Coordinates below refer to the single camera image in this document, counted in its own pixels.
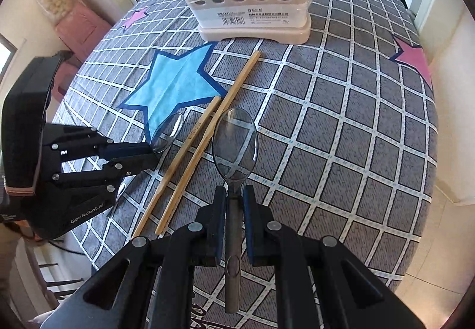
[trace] table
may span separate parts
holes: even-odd
[[[134,10],[144,8],[148,16],[124,29],[133,15],[129,12],[97,46],[67,91],[56,121],[97,127],[116,142],[143,139],[142,113],[117,105],[144,80],[155,49],[180,54],[203,43],[184,0],[141,0]],[[416,46],[417,32],[399,0],[313,0],[309,11],[312,33],[305,45],[221,41],[206,70],[229,88],[253,50],[262,52],[232,104],[246,109],[259,131],[260,155],[248,183],[276,220],[306,236],[339,237],[395,290],[420,240],[436,170],[432,90],[415,69],[389,60],[397,52],[391,33]],[[205,107],[186,109],[176,145],[154,172],[134,179],[113,219],[100,214],[74,230],[96,268],[130,239]],[[222,184],[208,153],[168,233],[191,222]],[[155,238],[157,222],[190,158],[191,152],[144,235]],[[64,169],[96,169],[101,163],[82,159]],[[197,268],[193,303],[200,308],[195,313],[220,327],[275,327],[273,272],[251,268],[243,258],[239,313],[224,313],[223,267]]]

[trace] star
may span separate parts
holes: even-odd
[[[124,28],[124,30],[130,28],[132,24],[141,18],[147,17],[149,14],[146,13],[145,11],[148,9],[148,7],[144,7],[140,10],[136,10],[134,14],[132,14],[119,28]]]
[[[395,35],[393,35],[393,38],[394,41],[396,41],[396,44],[398,44],[400,50],[393,57],[391,57],[390,60],[417,70],[432,89],[430,71],[429,67],[427,66],[426,56],[424,55],[422,46],[412,46]]]
[[[204,70],[215,45],[207,43],[183,55],[155,52],[147,79],[119,105],[143,112],[147,142],[179,108],[226,95],[226,90]]]

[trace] pink chair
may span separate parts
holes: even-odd
[[[79,69],[77,67],[69,64],[68,62],[64,62],[58,67],[53,88],[51,89],[51,94],[58,102],[63,100],[63,97],[66,94],[66,91],[73,81],[74,76],[76,76],[78,70]]]
[[[84,62],[111,26],[91,9],[77,2],[55,28],[58,37]]]

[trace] container base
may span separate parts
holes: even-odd
[[[281,44],[304,44],[310,37],[312,20],[300,28],[216,28],[206,29],[198,25],[198,32],[205,41],[221,41],[232,37],[256,37],[274,40]]]

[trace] bolt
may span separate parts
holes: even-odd
[[[203,228],[203,225],[200,222],[191,222],[188,225],[189,231],[193,231],[193,232],[201,231],[202,228]]]
[[[335,247],[336,244],[338,243],[338,241],[333,236],[324,236],[323,239],[322,239],[322,243],[326,247]]]
[[[282,225],[280,224],[280,222],[270,221],[267,224],[267,228],[271,231],[279,231],[282,228]]]
[[[147,244],[147,238],[144,238],[142,236],[138,236],[137,238],[134,238],[132,240],[132,244],[135,246],[135,247],[143,247]]]

